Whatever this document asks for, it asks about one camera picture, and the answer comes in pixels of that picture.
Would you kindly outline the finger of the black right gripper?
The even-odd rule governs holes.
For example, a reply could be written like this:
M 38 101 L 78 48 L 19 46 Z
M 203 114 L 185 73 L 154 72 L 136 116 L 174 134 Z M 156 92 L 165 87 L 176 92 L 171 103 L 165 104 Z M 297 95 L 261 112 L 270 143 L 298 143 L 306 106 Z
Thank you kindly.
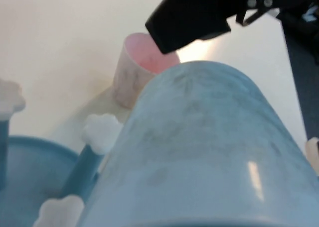
M 218 0 L 162 0 L 145 27 L 163 54 L 231 31 Z

